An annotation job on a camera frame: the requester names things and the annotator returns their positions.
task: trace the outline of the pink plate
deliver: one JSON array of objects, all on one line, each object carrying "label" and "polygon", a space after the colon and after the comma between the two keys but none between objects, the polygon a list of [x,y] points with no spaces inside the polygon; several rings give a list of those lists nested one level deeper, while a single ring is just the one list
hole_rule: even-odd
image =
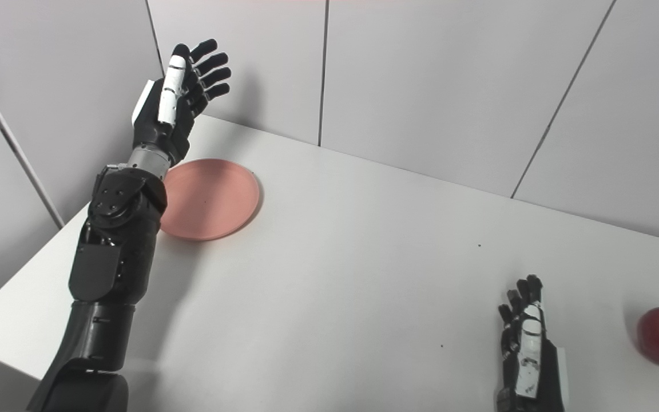
[{"label": "pink plate", "polygon": [[259,183],[240,164],[201,159],[167,173],[162,230],[189,240],[212,240],[240,229],[259,205]]}]

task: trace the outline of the robotic hand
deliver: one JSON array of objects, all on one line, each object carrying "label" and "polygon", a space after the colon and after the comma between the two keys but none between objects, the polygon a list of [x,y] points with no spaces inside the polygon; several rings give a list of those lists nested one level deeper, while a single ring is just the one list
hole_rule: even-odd
[{"label": "robotic hand", "polygon": [[98,175],[70,272],[68,325],[27,410],[126,412],[128,384],[116,372],[124,365],[167,207],[162,179],[190,148],[194,118],[229,91],[218,84],[231,75],[220,68],[227,55],[207,57],[216,49],[212,39],[191,51],[183,44],[174,48],[165,77],[147,82],[134,109],[129,162]]},{"label": "robotic hand", "polygon": [[500,305],[504,388],[498,412],[563,412],[568,403],[565,354],[546,336],[542,283],[536,275],[509,290],[510,306]]},{"label": "robotic hand", "polygon": [[190,51],[178,44],[172,52],[165,76],[147,81],[131,122],[134,125],[134,151],[128,165],[141,165],[160,179],[163,172],[185,158],[188,136],[194,118],[215,97],[227,94],[230,87],[219,83],[231,76],[225,53],[205,58],[217,50],[210,39]]}]

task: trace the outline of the wall seam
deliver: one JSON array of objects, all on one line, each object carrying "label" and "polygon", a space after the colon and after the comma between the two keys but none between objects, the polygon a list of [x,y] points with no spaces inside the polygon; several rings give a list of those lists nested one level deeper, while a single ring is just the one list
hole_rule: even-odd
[{"label": "wall seam", "polygon": [[47,209],[47,212],[50,214],[50,218],[52,218],[53,222],[55,222],[55,226],[57,226],[58,229],[62,229],[63,226],[65,226],[62,217],[58,213],[57,208],[55,208],[55,204],[53,203],[52,199],[47,194],[44,185],[42,185],[42,181],[40,181],[39,177],[37,177],[37,174],[34,172],[34,168],[32,167],[32,164],[29,163],[29,159],[27,159],[27,156],[25,156],[22,147],[20,146],[19,142],[14,136],[14,133],[11,132],[11,129],[7,124],[5,118],[3,117],[1,111],[0,111],[0,133],[2,134],[3,138],[5,138],[7,145],[14,153],[14,156],[19,162],[20,166],[22,167],[24,173],[27,175],[29,182],[32,184],[34,190],[37,192],[37,196],[39,196],[39,199],[44,204],[45,209]]},{"label": "wall seam", "polygon": [[515,189],[513,190],[513,194],[510,195],[511,199],[514,199],[515,195],[517,195],[518,189],[520,189],[520,185],[521,183],[523,183],[523,179],[525,178],[525,175],[528,174],[530,165],[533,164],[533,160],[538,154],[538,151],[541,149],[541,146],[543,146],[543,142],[546,140],[547,136],[549,135],[549,131],[551,131],[551,126],[554,124],[554,121],[556,120],[556,116],[559,114],[563,102],[566,101],[566,97],[568,97],[568,93],[571,91],[571,87],[573,86],[573,83],[576,81],[576,78],[578,77],[578,73],[581,71],[583,64],[586,62],[586,58],[589,57],[589,52],[591,52],[591,49],[594,47],[594,43],[597,41],[597,39],[599,39],[599,33],[601,33],[602,28],[604,28],[604,24],[609,18],[610,13],[612,13],[612,8],[614,8],[615,3],[617,3],[617,0],[612,0],[611,5],[609,5],[609,8],[607,9],[606,13],[604,13],[604,18],[602,18],[602,21],[601,23],[599,23],[599,27],[597,28],[596,33],[594,33],[594,37],[591,39],[591,42],[589,42],[589,47],[586,48],[586,52],[584,52],[583,57],[581,58],[581,62],[578,63],[578,67],[576,68],[576,71],[573,73],[573,77],[571,78],[571,81],[569,81],[568,86],[566,87],[566,91],[563,93],[563,96],[561,97],[559,104],[556,107],[556,110],[554,110],[554,114],[551,116],[551,120],[549,121],[549,124],[546,126],[546,130],[543,131],[541,140],[538,141],[538,145],[535,147],[535,150],[533,151],[533,155],[530,157],[530,160],[528,160],[528,164],[525,166],[525,169],[523,170],[523,175],[520,176],[520,179],[518,180],[518,184],[515,185]]},{"label": "wall seam", "polygon": [[327,31],[330,26],[330,0],[324,0],[324,41],[322,44],[322,81],[319,92],[319,132],[317,146],[322,147],[322,124],[324,120],[324,78],[327,74]]}]

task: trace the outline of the robotic arm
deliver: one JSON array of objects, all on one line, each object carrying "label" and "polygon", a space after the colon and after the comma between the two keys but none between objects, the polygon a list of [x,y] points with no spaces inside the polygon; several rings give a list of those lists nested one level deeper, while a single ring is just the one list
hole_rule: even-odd
[{"label": "robotic arm", "polygon": [[174,48],[165,77],[148,82],[134,110],[133,151],[93,188],[70,273],[75,299],[58,349],[30,400],[31,412],[126,412],[123,367],[136,303],[146,292],[160,218],[162,179],[188,152],[194,118],[230,91],[215,40]]}]

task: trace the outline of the white table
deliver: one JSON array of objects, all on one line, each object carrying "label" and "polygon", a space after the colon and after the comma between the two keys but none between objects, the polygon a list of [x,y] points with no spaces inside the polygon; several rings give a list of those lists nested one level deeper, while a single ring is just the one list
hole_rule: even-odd
[{"label": "white table", "polygon": [[[160,234],[131,333],[131,410],[493,410],[497,305],[541,276],[572,411],[659,410],[630,341],[659,306],[659,238],[200,117],[189,160],[264,193],[240,232]],[[60,343],[84,212],[0,290],[0,361],[35,378]]]}]

